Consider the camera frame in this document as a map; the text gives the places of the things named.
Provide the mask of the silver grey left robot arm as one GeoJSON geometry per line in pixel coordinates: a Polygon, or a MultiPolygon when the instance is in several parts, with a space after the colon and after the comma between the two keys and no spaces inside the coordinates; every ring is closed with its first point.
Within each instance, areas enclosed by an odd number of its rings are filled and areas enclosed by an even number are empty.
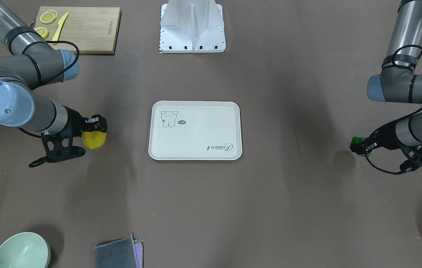
{"type": "MultiPolygon", "coordinates": [[[[368,98],[422,105],[422,74],[415,74],[421,52],[422,0],[402,0],[381,73],[367,83],[368,98]]],[[[367,143],[388,150],[422,145],[422,112],[379,127],[367,143]]]]}

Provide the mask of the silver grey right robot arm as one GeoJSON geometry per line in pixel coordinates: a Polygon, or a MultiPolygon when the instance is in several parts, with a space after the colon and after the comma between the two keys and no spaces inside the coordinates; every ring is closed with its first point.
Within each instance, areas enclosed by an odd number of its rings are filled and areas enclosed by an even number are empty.
{"type": "Polygon", "coordinates": [[[0,1],[0,41],[10,56],[0,57],[0,124],[44,135],[107,132],[99,114],[77,111],[35,93],[35,89],[72,80],[79,73],[79,50],[56,50],[0,1]]]}

